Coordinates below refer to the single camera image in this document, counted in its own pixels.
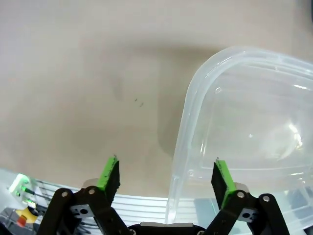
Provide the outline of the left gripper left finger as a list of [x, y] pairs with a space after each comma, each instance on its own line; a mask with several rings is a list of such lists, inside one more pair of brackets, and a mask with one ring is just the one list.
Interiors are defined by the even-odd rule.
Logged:
[[37, 234], [73, 235], [84, 218], [92, 217], [104, 235], [129, 235], [130, 230], [112, 207], [119, 186], [119, 160], [113, 156], [95, 186], [76, 193], [68, 188], [55, 191]]

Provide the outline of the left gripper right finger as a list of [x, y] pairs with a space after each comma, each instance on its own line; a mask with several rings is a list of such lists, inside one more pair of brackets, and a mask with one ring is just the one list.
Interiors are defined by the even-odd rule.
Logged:
[[243, 221], [253, 235], [288, 235], [290, 232], [276, 198], [270, 193], [254, 197], [246, 185], [234, 182], [224, 160], [214, 162], [211, 184], [219, 212], [205, 235], [227, 235]]

